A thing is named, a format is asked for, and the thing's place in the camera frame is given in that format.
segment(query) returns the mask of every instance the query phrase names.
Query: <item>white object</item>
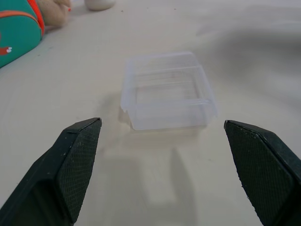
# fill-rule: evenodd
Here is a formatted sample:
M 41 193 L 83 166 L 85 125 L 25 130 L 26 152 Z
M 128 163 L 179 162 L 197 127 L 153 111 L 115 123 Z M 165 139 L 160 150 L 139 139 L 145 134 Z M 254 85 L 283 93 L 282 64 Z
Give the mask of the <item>white object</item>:
M 92 11 L 101 11 L 112 8 L 115 0 L 85 0 L 85 5 Z
M 190 52 L 129 60 L 121 108 L 136 130 L 207 125 L 217 115 L 205 73 Z

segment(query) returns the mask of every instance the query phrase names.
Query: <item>plastic container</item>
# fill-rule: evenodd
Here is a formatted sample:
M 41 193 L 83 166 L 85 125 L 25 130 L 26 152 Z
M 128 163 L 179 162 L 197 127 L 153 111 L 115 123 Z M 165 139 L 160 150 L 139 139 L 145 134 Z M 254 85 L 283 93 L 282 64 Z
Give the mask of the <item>plastic container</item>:
M 135 130 L 207 125 L 217 115 L 205 73 L 190 52 L 130 59 L 121 108 Z

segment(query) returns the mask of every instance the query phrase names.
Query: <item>orange zipper trim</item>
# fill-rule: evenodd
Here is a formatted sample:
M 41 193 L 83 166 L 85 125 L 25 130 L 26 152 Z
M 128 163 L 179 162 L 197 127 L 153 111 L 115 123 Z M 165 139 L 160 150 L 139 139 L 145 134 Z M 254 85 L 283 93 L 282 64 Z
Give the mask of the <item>orange zipper trim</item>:
M 6 11 L 0 12 L 0 18 L 8 17 L 8 16 L 27 16 L 27 17 L 33 19 L 38 24 L 39 28 L 41 29 L 41 26 L 40 26 L 39 22 L 37 21 L 37 19 L 29 13 L 25 13 L 22 11 L 13 11 L 13 10 L 6 10 Z

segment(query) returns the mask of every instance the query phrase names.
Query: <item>clear plastic container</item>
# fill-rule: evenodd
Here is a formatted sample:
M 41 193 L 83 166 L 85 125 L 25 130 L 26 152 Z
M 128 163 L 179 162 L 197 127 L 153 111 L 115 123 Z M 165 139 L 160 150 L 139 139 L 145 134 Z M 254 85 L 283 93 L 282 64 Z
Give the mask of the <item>clear plastic container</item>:
M 130 59 L 121 108 L 135 130 L 207 125 L 217 115 L 205 73 L 190 52 Z

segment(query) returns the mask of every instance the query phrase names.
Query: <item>teal backpack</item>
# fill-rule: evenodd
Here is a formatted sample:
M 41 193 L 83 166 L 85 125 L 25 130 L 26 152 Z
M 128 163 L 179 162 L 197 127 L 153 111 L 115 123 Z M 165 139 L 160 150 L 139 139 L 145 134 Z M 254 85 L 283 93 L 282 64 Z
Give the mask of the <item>teal backpack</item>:
M 44 31 L 35 0 L 0 0 L 0 68 L 35 48 Z

